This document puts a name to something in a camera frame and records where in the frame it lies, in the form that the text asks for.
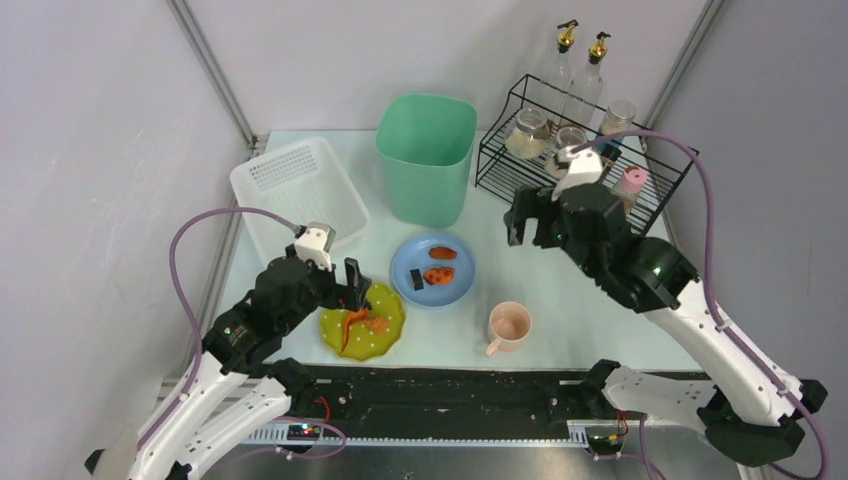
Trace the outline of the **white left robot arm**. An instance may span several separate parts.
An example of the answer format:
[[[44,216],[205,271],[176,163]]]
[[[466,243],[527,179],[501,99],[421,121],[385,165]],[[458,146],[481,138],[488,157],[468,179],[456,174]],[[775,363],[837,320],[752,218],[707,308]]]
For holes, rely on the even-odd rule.
[[[108,449],[84,462],[94,479],[199,479],[262,424],[311,400],[314,379],[293,359],[266,365],[317,309],[367,306],[372,281],[356,260],[344,262],[346,283],[333,268],[322,270],[295,256],[271,261],[253,289],[220,315],[192,363],[152,420],[154,432],[129,428]]]

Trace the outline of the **large glass jar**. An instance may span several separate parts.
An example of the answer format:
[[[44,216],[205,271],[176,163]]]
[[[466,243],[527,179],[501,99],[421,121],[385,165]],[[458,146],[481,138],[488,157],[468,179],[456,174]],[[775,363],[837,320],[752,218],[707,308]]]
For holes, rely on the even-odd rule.
[[[561,169],[557,164],[559,151],[566,147],[579,146],[587,141],[588,137],[582,128],[574,125],[560,127],[553,138],[550,154],[545,163],[547,173],[557,180],[562,179],[566,170]]]

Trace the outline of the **spice shaker white lid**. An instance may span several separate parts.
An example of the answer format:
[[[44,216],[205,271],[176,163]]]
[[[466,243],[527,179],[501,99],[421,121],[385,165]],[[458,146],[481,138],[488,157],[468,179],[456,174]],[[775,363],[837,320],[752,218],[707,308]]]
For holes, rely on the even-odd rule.
[[[601,134],[606,136],[631,131],[636,113],[637,107],[629,100],[613,100],[607,107],[600,124]]]

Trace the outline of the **glass jar with light powder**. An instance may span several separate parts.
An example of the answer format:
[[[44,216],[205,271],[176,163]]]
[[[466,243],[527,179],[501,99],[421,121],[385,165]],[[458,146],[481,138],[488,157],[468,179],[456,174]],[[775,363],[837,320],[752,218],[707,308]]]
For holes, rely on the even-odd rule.
[[[516,159],[531,160],[547,150],[549,137],[546,115],[534,108],[523,108],[509,122],[504,145]]]

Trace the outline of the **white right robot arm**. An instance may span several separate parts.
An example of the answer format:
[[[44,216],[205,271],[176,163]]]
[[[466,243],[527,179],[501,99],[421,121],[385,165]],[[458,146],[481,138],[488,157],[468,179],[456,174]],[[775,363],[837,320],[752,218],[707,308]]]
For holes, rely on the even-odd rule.
[[[748,467],[792,457],[805,437],[800,421],[827,398],[816,380],[801,380],[751,346],[705,294],[705,280],[667,240],[635,233],[619,197],[600,184],[556,191],[522,187],[504,217],[507,239],[565,252],[612,300],[645,316],[707,374],[707,382],[640,373],[597,362],[581,381],[588,405],[672,421],[705,436],[718,452]]]

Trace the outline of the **glass oil bottle gold cap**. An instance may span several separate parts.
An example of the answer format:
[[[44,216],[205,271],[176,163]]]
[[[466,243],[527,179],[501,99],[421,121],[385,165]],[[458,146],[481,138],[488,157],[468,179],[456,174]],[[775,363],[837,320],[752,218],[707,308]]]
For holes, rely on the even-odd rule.
[[[567,90],[561,114],[571,124],[589,127],[603,91],[601,65],[607,54],[606,39],[609,33],[600,31],[589,47],[587,63],[575,73]]]

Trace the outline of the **blue plate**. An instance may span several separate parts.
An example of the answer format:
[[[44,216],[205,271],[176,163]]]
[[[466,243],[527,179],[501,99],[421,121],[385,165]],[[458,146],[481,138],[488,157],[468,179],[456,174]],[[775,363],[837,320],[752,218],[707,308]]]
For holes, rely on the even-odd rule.
[[[454,260],[436,260],[428,255],[430,248],[446,246],[458,252]],[[451,267],[455,277],[449,285],[429,285],[424,280],[424,289],[414,291],[410,278],[411,269],[420,269],[422,275],[431,268]],[[428,232],[410,238],[395,252],[390,262],[392,287],[407,301],[422,307],[440,308],[451,305],[464,297],[474,283],[475,258],[471,249],[459,237],[450,233]]]

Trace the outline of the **pink lid spice jar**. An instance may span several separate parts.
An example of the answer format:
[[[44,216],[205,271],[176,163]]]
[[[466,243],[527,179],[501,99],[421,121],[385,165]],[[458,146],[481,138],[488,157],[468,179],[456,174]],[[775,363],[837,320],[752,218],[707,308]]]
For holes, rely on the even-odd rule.
[[[649,179],[648,172],[638,166],[627,167],[617,182],[612,186],[611,192],[618,196],[623,204],[626,214],[629,214]]]

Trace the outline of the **green polka dot plate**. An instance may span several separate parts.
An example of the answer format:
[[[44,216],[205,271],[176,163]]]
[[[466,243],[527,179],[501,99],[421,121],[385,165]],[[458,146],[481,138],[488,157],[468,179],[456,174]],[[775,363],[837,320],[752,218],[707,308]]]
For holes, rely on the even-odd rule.
[[[406,313],[401,296],[388,284],[374,283],[367,293],[372,313],[370,318],[382,317],[389,321],[390,330],[382,335],[374,335],[366,325],[351,329],[351,338],[347,349],[342,352],[343,319],[352,311],[323,310],[319,315],[321,339],[324,344],[341,358],[364,362],[385,355],[401,338]]]

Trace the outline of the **small black cap spice bottle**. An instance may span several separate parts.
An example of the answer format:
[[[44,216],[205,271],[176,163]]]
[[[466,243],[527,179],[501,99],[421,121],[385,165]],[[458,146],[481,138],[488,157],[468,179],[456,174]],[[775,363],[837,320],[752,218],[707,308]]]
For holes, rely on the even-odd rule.
[[[603,164],[603,170],[598,180],[598,182],[601,183],[615,166],[616,161],[621,156],[621,150],[614,142],[608,142],[599,149],[599,154]]]

